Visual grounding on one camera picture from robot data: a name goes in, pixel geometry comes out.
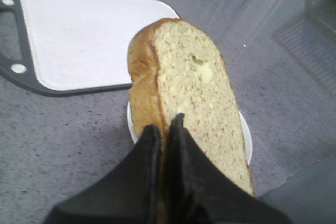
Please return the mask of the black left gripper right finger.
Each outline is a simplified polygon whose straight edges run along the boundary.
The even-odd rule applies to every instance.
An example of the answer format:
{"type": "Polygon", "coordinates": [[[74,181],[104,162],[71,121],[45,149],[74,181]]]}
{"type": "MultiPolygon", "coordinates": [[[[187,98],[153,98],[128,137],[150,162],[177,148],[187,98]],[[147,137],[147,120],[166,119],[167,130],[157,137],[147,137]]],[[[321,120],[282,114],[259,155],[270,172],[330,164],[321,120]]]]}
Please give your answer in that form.
{"type": "Polygon", "coordinates": [[[184,127],[183,113],[169,130],[163,199],[169,223],[291,223],[216,168],[184,127]]]}

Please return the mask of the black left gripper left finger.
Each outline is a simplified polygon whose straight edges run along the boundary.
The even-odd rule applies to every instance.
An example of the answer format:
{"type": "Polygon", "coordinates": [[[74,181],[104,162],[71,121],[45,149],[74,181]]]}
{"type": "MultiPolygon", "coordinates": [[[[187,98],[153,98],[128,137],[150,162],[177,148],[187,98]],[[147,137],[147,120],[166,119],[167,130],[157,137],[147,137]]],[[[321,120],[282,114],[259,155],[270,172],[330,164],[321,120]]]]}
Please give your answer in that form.
{"type": "Polygon", "coordinates": [[[146,126],[131,152],[103,179],[57,204],[46,223],[156,223],[161,136],[146,126]]]}

